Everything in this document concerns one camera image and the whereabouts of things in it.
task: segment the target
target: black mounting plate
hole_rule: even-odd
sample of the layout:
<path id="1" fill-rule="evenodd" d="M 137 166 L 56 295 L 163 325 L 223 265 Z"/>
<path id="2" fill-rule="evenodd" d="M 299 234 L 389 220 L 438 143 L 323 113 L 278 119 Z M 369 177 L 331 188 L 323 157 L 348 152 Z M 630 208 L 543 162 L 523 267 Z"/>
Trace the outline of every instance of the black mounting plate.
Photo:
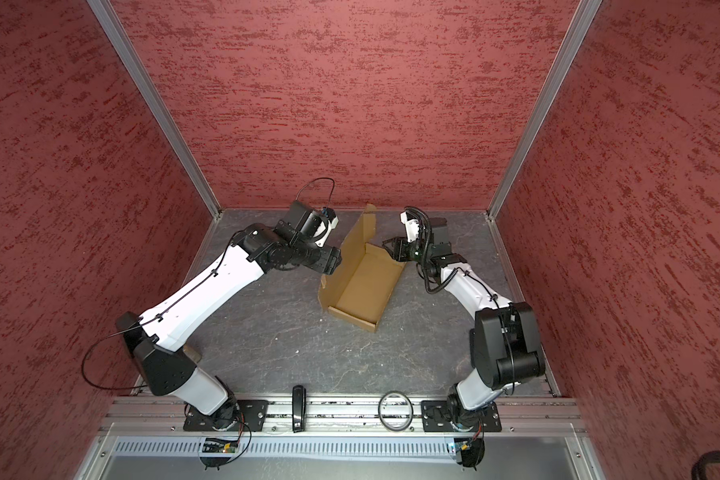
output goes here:
<path id="1" fill-rule="evenodd" d="M 448 412 L 448 403 L 445 400 L 422 400 L 422 423 L 425 432 L 460 432 L 445 419 L 444 413 Z M 483 423 L 483 432 L 500 432 L 501 419 L 496 409 L 496 404 L 491 402 L 483 408 L 480 415 Z M 469 431 L 476 432 L 478 425 L 475 424 Z"/>
<path id="2" fill-rule="evenodd" d="M 260 432 L 264 428 L 264 420 L 266 420 L 266 410 L 269 407 L 267 400 L 238 400 L 237 405 L 242 412 L 242 417 L 246 420 L 246 424 L 251 432 Z M 184 432 L 216 432 L 208 422 L 207 417 L 201 414 L 195 407 L 190 406 L 190 410 L 186 414 L 184 420 Z M 234 422 L 224 432 L 237 432 L 240 424 Z"/>

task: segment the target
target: black hose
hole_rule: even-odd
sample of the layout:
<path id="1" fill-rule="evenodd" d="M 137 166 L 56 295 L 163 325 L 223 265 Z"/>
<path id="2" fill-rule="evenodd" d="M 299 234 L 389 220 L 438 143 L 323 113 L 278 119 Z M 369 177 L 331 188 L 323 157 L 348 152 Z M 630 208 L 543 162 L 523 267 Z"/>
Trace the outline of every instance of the black hose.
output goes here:
<path id="1" fill-rule="evenodd" d="M 384 417 L 382 416 L 382 404 L 384 403 L 384 400 L 391 396 L 398 396 L 405 400 L 405 403 L 408 404 L 408 417 L 405 420 L 405 423 L 403 423 L 400 426 L 391 426 L 387 423 L 386 420 L 384 420 Z M 392 390 L 391 392 L 386 392 L 381 400 L 378 401 L 378 420 L 382 423 L 384 428 L 389 430 L 390 432 L 403 432 L 405 429 L 410 427 L 411 422 L 413 421 L 413 403 L 411 403 L 411 399 L 408 398 L 403 392 L 398 392 L 397 390 Z"/>
<path id="2" fill-rule="evenodd" d="M 438 292 L 442 292 L 442 290 L 448 286 L 449 283 L 451 283 L 451 280 L 453 280 L 456 277 L 456 269 L 454 269 L 448 277 L 446 277 L 445 280 L 443 280 L 440 283 L 440 280 L 435 283 L 437 284 L 434 288 L 430 286 L 430 283 L 432 281 L 429 279 L 429 274 L 427 274 L 427 263 L 430 261 L 430 255 L 429 255 L 429 247 L 430 241 L 432 239 L 432 224 L 429 221 L 429 216 L 424 213 L 423 210 L 420 208 L 417 208 L 416 206 L 406 206 L 404 211 L 406 213 L 409 213 L 417 218 L 420 228 L 419 228 L 419 238 L 422 239 L 422 254 L 418 258 L 418 263 L 422 268 L 422 277 L 424 278 L 424 289 L 427 291 L 427 293 L 435 294 Z"/>
<path id="3" fill-rule="evenodd" d="M 706 480 L 706 467 L 713 463 L 720 463 L 720 450 L 707 452 L 699 457 L 699 460 L 693 464 L 693 468 L 691 469 L 691 479 Z"/>

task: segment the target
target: ventilation grille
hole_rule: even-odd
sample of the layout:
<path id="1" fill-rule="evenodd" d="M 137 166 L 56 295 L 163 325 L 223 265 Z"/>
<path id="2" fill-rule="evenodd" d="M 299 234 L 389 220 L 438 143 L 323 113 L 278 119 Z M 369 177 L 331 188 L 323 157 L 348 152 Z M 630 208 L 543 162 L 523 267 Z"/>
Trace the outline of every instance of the ventilation grille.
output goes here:
<path id="1" fill-rule="evenodd" d="M 199 437 L 137 437 L 121 436 L 113 456 L 144 457 L 197 457 L 203 438 Z M 246 451 L 247 457 L 301 457 L 301 458 L 406 458 L 451 461 L 448 442 L 452 438 L 346 438 L 305 437 L 268 438 L 255 436 Z M 246 436 L 242 445 L 248 442 Z M 203 456 L 230 456 L 230 454 L 202 454 Z"/>
<path id="2" fill-rule="evenodd" d="M 119 437 L 113 455 L 138 457 L 196 457 L 203 438 Z"/>

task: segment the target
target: metal panel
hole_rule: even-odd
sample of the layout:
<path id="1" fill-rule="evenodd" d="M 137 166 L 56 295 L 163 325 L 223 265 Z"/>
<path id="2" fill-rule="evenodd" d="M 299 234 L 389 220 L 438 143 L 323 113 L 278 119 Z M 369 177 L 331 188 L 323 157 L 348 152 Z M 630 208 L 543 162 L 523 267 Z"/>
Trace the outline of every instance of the metal panel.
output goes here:
<path id="1" fill-rule="evenodd" d="M 534 139 L 536 139 L 541 124 L 547 117 L 547 112 L 550 110 L 552 102 L 554 102 L 557 91 L 560 90 L 560 86 L 563 84 L 563 80 L 565 80 L 565 75 L 568 73 L 570 65 L 573 63 L 576 53 L 579 51 L 586 31 L 589 30 L 592 19 L 600 7 L 600 1 L 601 0 L 581 0 L 581 3 L 579 3 L 579 6 L 576 8 L 563 43 L 560 45 L 560 50 L 557 51 L 557 56 L 552 63 L 552 68 L 550 68 L 550 72 L 547 74 L 547 80 L 544 82 L 541 92 L 539 92 L 534 110 L 530 112 L 528 123 L 525 125 L 523 134 L 518 142 L 518 148 L 512 155 L 509 165 L 504 172 L 504 176 L 501 179 L 501 183 L 499 183 L 499 187 L 496 190 L 496 194 L 488 207 L 488 216 L 492 220 L 496 220 L 501 206 L 507 199 L 512 183 L 518 176 L 520 168 L 523 166 L 525 156 L 528 155 L 528 150 L 530 150 L 530 146 L 533 144 Z"/>
<path id="2" fill-rule="evenodd" d="M 234 453 L 202 453 L 204 437 L 120 436 L 109 455 L 150 457 L 229 457 Z M 341 438 L 341 437 L 257 437 L 246 450 L 246 458 L 333 458 L 394 459 L 395 461 L 436 461 L 451 463 L 452 438 Z M 242 444 L 247 443 L 243 436 Z"/>
<path id="3" fill-rule="evenodd" d="M 163 133 L 173 147 L 173 151 L 176 152 L 176 156 L 181 160 L 181 164 L 184 166 L 187 174 L 190 176 L 192 183 L 197 192 L 202 197 L 202 201 L 205 202 L 208 210 L 214 218 L 217 218 L 221 212 L 221 206 L 216 196 L 213 195 L 211 187 L 205 176 L 202 174 L 200 167 L 197 165 L 192 151 L 187 146 L 179 128 L 173 121 L 173 118 L 168 111 L 163 99 L 160 94 L 157 93 L 155 85 L 149 74 L 146 72 L 144 65 L 139 60 L 139 56 L 136 54 L 134 46 L 130 43 L 128 35 L 123 29 L 123 25 L 120 24 L 120 20 L 117 17 L 112 5 L 108 0 L 88 0 L 88 5 L 94 11 L 96 18 L 104 29 L 104 33 L 112 42 L 115 51 L 120 56 L 120 60 L 123 61 L 126 70 L 134 80 L 134 83 L 138 87 L 144 101 L 152 110 L 152 114 L 155 116 L 155 120 L 163 129 Z"/>
<path id="4" fill-rule="evenodd" d="M 579 480 L 605 480 L 589 438 L 568 437 L 565 442 Z"/>

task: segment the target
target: gray table surface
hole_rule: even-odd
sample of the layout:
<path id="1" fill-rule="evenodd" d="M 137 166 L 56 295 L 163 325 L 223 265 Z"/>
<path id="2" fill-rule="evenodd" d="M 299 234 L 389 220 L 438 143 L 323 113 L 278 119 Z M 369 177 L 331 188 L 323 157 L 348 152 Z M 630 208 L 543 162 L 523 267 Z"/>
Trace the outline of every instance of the gray table surface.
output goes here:
<path id="1" fill-rule="evenodd" d="M 455 253 L 502 295 L 509 296 L 484 214 L 428 212 L 448 219 Z M 205 268 L 236 230 L 255 222 L 274 225 L 278 210 L 227 210 L 204 255 Z M 339 246 L 359 211 L 338 212 L 328 239 Z M 399 213 L 377 213 L 372 243 L 403 236 Z M 202 355 L 200 366 L 234 392 L 290 392 L 303 384 L 311 393 L 374 393 L 401 390 L 445 395 L 471 370 L 468 332 L 474 319 L 448 292 L 424 291 L 413 264 L 394 289 L 375 333 L 322 312 L 320 275 L 301 267 L 272 271 L 241 290 L 206 320 L 187 342 Z M 547 395 L 535 380 L 516 395 Z"/>

